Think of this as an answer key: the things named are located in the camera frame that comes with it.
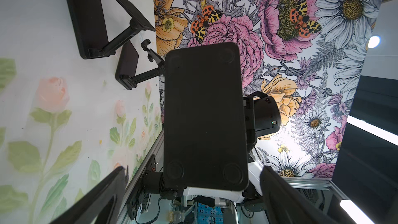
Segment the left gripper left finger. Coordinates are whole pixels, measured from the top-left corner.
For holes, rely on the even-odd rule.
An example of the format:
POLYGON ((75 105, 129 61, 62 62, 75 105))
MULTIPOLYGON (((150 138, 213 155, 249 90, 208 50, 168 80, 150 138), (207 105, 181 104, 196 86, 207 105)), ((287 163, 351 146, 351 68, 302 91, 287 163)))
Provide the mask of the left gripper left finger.
POLYGON ((121 210, 129 169, 117 167, 53 224, 115 224, 121 210))

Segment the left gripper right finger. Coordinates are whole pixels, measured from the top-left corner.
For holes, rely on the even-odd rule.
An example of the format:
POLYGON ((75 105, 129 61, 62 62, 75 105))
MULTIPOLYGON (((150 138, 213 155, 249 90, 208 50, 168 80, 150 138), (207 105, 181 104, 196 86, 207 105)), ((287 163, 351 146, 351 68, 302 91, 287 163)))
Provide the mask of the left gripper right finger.
POLYGON ((263 167, 260 186, 270 224, 335 224, 271 167, 263 167))

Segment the black phone stand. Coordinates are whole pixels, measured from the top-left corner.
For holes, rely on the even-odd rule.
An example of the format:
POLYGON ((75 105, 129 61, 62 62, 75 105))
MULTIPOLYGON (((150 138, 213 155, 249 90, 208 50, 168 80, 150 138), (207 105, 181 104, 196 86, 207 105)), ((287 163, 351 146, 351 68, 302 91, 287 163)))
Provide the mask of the black phone stand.
POLYGON ((170 51, 164 77, 165 181, 244 190, 248 152, 237 44, 170 51))
POLYGON ((119 62, 117 65, 115 79, 127 90, 137 88, 139 83, 145 82, 165 73, 164 60, 148 47, 151 44, 150 39, 145 39, 141 43, 142 49, 148 53, 149 62, 155 61, 158 65, 147 72, 137 74, 139 54, 130 41, 123 45, 119 62))
POLYGON ((129 0, 116 2, 131 17, 129 26, 108 40, 101 0, 66 0, 80 56, 84 60, 105 58, 116 54, 116 50, 141 31, 155 31, 154 26, 129 0))

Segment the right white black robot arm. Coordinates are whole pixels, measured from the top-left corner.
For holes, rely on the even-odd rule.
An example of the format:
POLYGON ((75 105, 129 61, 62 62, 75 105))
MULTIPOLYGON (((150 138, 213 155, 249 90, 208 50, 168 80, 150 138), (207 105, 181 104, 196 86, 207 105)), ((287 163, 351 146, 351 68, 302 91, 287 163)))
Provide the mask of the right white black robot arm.
POLYGON ((151 164, 142 176, 137 204, 150 195, 165 200, 191 197, 215 207, 217 199, 242 203, 259 199, 260 174, 249 169, 260 136, 276 133, 281 116, 275 99, 261 92, 231 103, 207 100, 199 115, 165 121, 164 168, 151 164))

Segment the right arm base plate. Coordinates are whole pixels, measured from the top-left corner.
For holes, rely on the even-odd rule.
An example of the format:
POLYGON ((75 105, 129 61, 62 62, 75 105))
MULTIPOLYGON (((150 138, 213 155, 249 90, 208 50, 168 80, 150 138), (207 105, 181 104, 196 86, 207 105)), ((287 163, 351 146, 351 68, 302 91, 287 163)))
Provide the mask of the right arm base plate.
POLYGON ((151 155, 147 162, 142 164, 143 171, 136 173, 136 182, 127 199, 127 215, 130 220, 135 220, 140 207, 146 210, 149 203, 149 195, 159 192, 159 182, 156 179, 156 160, 155 155, 151 155))

